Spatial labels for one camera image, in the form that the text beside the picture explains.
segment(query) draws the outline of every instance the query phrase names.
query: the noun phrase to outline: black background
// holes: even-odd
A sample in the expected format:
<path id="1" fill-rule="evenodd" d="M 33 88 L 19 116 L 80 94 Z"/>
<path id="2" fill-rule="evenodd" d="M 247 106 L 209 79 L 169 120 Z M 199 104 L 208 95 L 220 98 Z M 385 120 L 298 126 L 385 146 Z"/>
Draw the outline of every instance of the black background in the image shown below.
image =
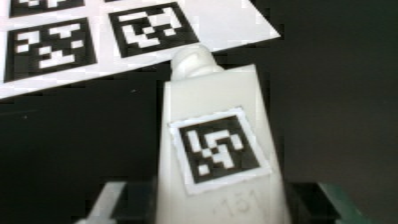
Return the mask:
<path id="1" fill-rule="evenodd" d="M 396 223 L 398 2 L 254 4 L 284 36 L 215 55 L 257 65 L 284 178 L 339 185 Z M 1 100 L 0 223 L 73 223 L 103 182 L 151 179 L 169 77 L 163 63 Z"/>

